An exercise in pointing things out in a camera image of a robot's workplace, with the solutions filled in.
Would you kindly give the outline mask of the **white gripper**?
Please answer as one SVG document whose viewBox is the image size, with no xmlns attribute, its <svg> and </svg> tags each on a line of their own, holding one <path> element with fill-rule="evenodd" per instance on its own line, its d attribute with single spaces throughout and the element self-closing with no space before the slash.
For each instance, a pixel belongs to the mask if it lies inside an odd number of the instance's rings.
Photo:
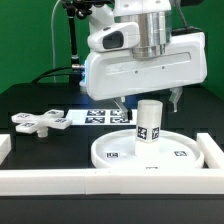
<svg viewBox="0 0 224 224">
<path fill-rule="evenodd" d="M 183 93 L 181 86 L 201 83 L 207 76 L 205 35 L 197 32 L 174 36 L 162 56 L 136 60 L 130 50 L 91 52 L 86 60 L 86 88 L 94 100 L 114 99 L 125 121 L 132 110 L 125 96 L 170 89 L 174 112 Z"/>
</svg>

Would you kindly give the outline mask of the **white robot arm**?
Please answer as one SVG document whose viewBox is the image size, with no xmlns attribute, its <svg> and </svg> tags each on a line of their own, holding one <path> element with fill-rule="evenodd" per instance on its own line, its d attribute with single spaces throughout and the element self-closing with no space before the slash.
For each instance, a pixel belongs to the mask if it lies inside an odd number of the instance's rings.
<svg viewBox="0 0 224 224">
<path fill-rule="evenodd" d="M 186 26 L 172 34 L 171 8 L 181 0 L 115 0 L 115 7 L 94 8 L 90 54 L 85 63 L 88 95 L 112 99 L 128 120 L 125 97 L 169 89 L 176 103 L 182 87 L 207 76 L 205 34 Z"/>
</svg>

